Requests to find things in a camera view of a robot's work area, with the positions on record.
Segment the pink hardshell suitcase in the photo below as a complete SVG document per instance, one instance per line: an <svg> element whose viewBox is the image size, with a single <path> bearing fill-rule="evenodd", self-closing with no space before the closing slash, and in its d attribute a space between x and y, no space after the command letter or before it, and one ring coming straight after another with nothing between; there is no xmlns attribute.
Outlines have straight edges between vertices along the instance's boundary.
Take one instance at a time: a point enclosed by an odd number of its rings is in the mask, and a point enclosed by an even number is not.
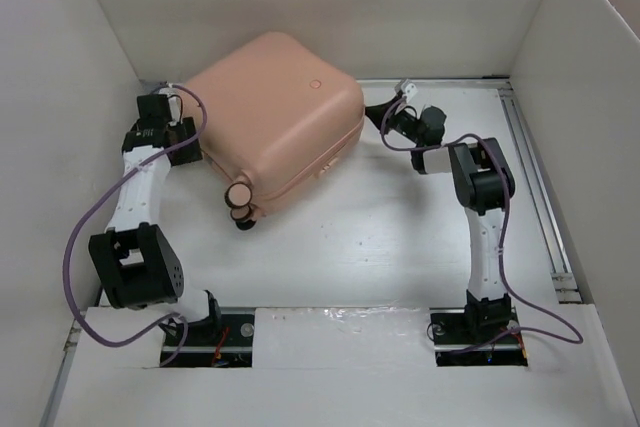
<svg viewBox="0 0 640 427"><path fill-rule="evenodd" d="M303 195L358 142L364 95L349 74L292 36L264 33L191 77L184 113L225 179L241 230Z"/></svg>

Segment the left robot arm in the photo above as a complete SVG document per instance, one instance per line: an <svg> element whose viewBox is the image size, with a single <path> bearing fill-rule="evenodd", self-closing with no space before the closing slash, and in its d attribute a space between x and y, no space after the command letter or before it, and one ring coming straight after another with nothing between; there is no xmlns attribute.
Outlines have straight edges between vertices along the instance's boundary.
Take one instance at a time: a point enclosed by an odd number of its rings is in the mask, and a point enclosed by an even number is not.
<svg viewBox="0 0 640 427"><path fill-rule="evenodd" d="M186 280L159 225L170 170L203 159L195 121L183 115L183 100L169 87L136 102L138 119L121 147L125 182L105 231L90 237L90 257L112 307L174 311L196 340L212 343L223 330L217 300Z"/></svg>

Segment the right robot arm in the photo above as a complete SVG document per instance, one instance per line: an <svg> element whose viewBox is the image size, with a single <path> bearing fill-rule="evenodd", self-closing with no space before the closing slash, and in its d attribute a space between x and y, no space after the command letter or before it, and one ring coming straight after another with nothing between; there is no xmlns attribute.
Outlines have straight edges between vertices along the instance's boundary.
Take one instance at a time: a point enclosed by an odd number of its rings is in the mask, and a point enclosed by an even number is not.
<svg viewBox="0 0 640 427"><path fill-rule="evenodd" d="M471 339L486 340L511 316L503 249L515 180L499 142L475 134L446 142L446 115L441 109L431 106L418 113L399 98L367 107L365 116L382 140L394 131L413 143L387 147L409 153L414 171L452 176L456 199L466 214L471 250L462 328Z"/></svg>

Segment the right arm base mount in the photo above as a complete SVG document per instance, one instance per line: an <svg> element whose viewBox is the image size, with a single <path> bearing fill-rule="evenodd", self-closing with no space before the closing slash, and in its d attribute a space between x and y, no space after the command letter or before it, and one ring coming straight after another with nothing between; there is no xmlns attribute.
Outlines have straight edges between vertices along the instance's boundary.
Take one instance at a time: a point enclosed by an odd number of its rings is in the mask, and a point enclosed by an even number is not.
<svg viewBox="0 0 640 427"><path fill-rule="evenodd" d="M522 337L507 333L518 327L512 309L507 321L471 331L462 308L432 309L427 337L432 341L438 367L527 367L528 358Z"/></svg>

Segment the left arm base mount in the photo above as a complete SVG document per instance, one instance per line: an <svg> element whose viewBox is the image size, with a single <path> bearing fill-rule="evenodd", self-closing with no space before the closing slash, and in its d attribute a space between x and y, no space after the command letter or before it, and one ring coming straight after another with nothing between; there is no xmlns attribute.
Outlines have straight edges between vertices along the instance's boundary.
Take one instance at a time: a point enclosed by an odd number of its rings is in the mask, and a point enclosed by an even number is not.
<svg viewBox="0 0 640 427"><path fill-rule="evenodd" d="M176 353L181 327L163 328L165 337L160 364L165 368L251 368L255 334L255 310L223 308L222 325L210 334L204 327L189 327L184 346Z"/></svg>

